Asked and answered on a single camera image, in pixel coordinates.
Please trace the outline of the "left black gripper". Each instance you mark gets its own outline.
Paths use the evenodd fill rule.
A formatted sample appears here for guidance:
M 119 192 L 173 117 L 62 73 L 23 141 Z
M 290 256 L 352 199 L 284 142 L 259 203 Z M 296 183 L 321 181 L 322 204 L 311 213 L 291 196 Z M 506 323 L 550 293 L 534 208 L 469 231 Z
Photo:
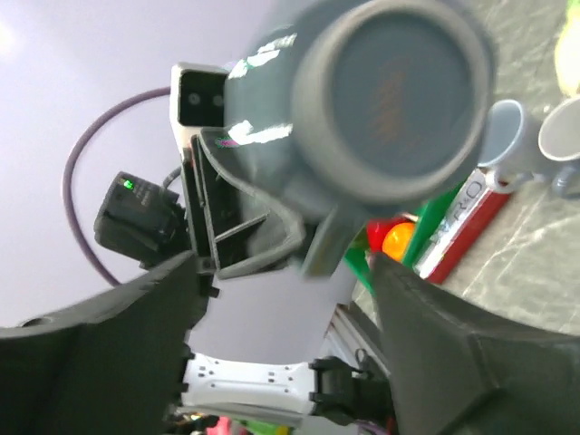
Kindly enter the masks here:
M 181 145 L 188 224 L 178 193 L 120 172 L 95 218 L 95 241 L 146 270 L 189 250 L 190 240 L 201 271 L 221 280 L 286 267 L 305 240 L 303 220 L 220 168 L 210 137 L 192 134 Z

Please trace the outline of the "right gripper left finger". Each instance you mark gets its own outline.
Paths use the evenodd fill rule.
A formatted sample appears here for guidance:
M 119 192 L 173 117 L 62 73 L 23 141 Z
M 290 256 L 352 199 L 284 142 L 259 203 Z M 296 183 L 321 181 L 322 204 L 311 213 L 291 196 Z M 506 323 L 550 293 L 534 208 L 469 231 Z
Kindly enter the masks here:
M 204 304 L 197 258 L 1 332 L 4 434 L 160 434 Z

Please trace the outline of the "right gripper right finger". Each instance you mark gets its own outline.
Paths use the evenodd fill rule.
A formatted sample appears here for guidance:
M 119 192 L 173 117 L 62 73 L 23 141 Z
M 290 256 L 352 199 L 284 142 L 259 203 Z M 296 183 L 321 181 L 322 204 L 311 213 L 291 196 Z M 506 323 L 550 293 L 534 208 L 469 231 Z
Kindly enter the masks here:
M 579 340 L 492 314 L 379 255 L 372 288 L 403 434 L 576 434 Z

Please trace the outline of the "grey-blue hexagonal mug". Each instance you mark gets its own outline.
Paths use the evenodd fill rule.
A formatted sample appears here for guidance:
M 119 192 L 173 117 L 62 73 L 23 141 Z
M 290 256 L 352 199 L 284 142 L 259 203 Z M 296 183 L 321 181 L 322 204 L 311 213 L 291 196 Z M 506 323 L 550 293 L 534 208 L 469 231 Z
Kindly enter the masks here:
M 225 169 L 316 225 L 329 276 L 373 218 L 475 167 L 495 56 L 464 1 L 278 1 L 226 82 Z

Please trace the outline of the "grey plastic measuring cup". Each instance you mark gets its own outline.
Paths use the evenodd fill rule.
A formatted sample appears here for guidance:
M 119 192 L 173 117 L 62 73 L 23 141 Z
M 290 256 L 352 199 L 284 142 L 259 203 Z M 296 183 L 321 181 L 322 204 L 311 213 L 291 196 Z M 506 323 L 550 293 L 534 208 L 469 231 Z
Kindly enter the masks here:
M 492 105 L 478 160 L 490 189 L 512 193 L 532 179 L 537 132 L 537 122 L 519 101 L 502 100 Z

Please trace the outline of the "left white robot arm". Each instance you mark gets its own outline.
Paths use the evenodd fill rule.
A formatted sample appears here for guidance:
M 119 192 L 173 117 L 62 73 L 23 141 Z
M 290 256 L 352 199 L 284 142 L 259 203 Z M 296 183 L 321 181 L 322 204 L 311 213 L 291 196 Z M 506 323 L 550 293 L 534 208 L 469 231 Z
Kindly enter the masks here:
M 300 259 L 311 229 L 291 209 L 217 168 L 207 142 L 220 130 L 178 127 L 181 193 L 127 173 L 112 182 L 94 222 L 96 242 L 138 261 L 144 269 L 186 249 L 197 254 L 197 280 L 214 292 L 214 279 L 257 275 Z M 369 423 L 394 433 L 389 384 L 363 349 L 354 363 L 335 356 L 311 362 L 265 364 L 191 355 L 184 368 L 183 405 L 201 411 L 247 406 L 250 419 L 266 411 L 311 415 L 348 425 Z

